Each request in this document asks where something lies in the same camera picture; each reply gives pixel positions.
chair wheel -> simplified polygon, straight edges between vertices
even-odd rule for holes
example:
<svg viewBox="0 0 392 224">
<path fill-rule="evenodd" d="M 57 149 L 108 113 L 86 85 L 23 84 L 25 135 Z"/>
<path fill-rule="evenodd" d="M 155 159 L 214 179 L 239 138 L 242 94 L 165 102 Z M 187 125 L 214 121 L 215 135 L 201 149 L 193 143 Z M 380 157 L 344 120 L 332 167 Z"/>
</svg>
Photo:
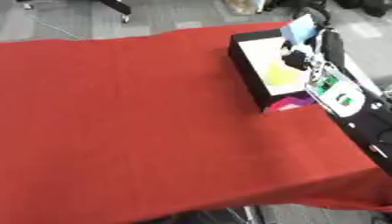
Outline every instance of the chair wheel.
<svg viewBox="0 0 392 224">
<path fill-rule="evenodd" d="M 130 16 L 128 15 L 121 15 L 121 22 L 123 24 L 127 24 L 130 21 Z"/>
<path fill-rule="evenodd" d="M 27 11 L 33 10 L 34 9 L 34 5 L 30 4 L 30 3 L 23 3 L 23 8 Z"/>
</svg>

red tablecloth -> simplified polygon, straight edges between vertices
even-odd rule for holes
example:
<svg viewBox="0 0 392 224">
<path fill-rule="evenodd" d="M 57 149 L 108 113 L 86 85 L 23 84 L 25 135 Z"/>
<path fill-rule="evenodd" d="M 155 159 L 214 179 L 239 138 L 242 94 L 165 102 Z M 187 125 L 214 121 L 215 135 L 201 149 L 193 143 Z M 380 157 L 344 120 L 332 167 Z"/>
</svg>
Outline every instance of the red tablecloth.
<svg viewBox="0 0 392 224">
<path fill-rule="evenodd" d="M 261 115 L 246 24 L 0 45 L 0 223 L 125 223 L 303 203 L 391 211 L 391 181 L 318 106 Z"/>
</svg>

chair leg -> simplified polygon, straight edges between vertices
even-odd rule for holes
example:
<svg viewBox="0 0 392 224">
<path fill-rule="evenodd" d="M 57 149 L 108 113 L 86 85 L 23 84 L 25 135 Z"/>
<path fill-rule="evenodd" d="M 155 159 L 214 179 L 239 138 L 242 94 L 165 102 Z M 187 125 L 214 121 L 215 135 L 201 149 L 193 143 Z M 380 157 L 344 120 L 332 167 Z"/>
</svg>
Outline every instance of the chair leg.
<svg viewBox="0 0 392 224">
<path fill-rule="evenodd" d="M 106 4 L 108 7 L 114 9 L 115 11 L 121 12 L 125 16 L 131 14 L 131 8 L 118 0 L 100 0 L 101 3 Z"/>
</svg>

yellow object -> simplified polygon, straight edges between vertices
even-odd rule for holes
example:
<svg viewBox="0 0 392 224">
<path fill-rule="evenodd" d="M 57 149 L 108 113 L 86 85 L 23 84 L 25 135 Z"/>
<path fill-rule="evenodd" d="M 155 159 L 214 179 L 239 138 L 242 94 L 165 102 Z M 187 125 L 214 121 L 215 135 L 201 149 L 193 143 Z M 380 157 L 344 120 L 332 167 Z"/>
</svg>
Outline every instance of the yellow object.
<svg viewBox="0 0 392 224">
<path fill-rule="evenodd" d="M 295 82 L 301 75 L 301 71 L 286 66 L 282 61 L 275 60 L 269 65 L 266 82 L 271 86 L 280 86 Z"/>
</svg>

black chair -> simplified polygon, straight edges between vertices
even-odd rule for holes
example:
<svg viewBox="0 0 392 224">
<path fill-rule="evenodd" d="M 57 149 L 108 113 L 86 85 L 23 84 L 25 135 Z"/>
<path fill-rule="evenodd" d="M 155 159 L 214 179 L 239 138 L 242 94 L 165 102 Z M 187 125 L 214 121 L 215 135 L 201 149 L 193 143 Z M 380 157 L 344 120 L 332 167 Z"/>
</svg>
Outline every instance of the black chair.
<svg viewBox="0 0 392 224">
<path fill-rule="evenodd" d="M 17 0 L 18 3 L 23 4 L 26 10 L 32 10 L 34 8 L 31 3 L 32 0 Z M 130 14 L 132 13 L 130 6 L 122 3 L 121 0 L 98 0 L 99 2 L 106 4 L 108 7 L 121 13 L 121 21 L 127 24 L 130 21 Z"/>
</svg>

